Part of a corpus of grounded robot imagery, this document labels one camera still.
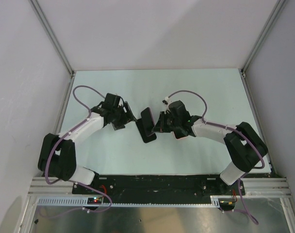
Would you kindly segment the pink phone case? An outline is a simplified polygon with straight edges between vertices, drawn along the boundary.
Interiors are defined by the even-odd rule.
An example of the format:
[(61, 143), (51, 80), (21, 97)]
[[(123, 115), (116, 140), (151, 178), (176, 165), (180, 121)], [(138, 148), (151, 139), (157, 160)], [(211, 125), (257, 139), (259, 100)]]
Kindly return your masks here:
[(184, 139), (184, 138), (186, 138), (187, 136), (185, 136), (185, 135), (175, 135), (174, 134), (174, 138), (176, 139), (176, 140), (180, 140), (180, 139)]

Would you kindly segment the black phone case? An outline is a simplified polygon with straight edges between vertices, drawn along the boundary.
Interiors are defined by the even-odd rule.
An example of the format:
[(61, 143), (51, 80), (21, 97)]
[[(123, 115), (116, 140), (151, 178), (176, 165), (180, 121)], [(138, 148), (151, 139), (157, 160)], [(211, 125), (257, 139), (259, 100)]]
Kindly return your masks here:
[(147, 133), (141, 118), (135, 124), (144, 143), (147, 144), (157, 139), (155, 133)]

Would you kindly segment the small black phone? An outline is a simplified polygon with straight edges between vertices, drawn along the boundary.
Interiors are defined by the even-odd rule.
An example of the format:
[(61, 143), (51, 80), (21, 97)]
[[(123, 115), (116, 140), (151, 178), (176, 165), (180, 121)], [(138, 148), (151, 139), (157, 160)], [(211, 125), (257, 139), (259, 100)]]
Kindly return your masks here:
[(155, 126), (151, 109), (149, 107), (145, 108), (141, 112), (141, 120), (142, 120), (144, 128), (148, 131), (151, 131), (153, 127)]

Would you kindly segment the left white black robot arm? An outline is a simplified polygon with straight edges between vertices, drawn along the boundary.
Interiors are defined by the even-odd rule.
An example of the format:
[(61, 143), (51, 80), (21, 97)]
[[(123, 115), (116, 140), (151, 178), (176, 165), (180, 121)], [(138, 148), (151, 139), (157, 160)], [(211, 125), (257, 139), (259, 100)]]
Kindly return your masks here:
[(129, 104), (111, 93), (106, 94), (104, 101), (97, 106), (87, 110), (87, 118), (72, 129), (60, 134), (49, 133), (44, 137), (37, 166), (46, 179), (51, 176), (62, 181), (82, 183), (84, 190), (94, 194), (99, 190), (100, 182), (95, 179), (96, 172), (77, 164), (76, 147), (108, 124), (114, 130), (120, 130), (135, 118)]

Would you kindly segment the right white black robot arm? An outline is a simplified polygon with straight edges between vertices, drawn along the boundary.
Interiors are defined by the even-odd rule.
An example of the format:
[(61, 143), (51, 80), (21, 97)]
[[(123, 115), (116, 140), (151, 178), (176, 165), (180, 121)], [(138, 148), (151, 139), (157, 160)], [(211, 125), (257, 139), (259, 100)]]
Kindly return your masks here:
[(164, 101), (165, 111), (160, 112), (154, 133), (173, 133), (176, 139), (187, 136), (204, 137), (226, 146), (231, 162), (220, 173), (216, 183), (217, 191), (223, 195), (234, 189), (234, 183), (261, 162), (268, 153), (266, 144), (247, 122), (236, 126), (226, 126), (214, 122), (205, 122), (203, 117), (190, 115), (182, 101)]

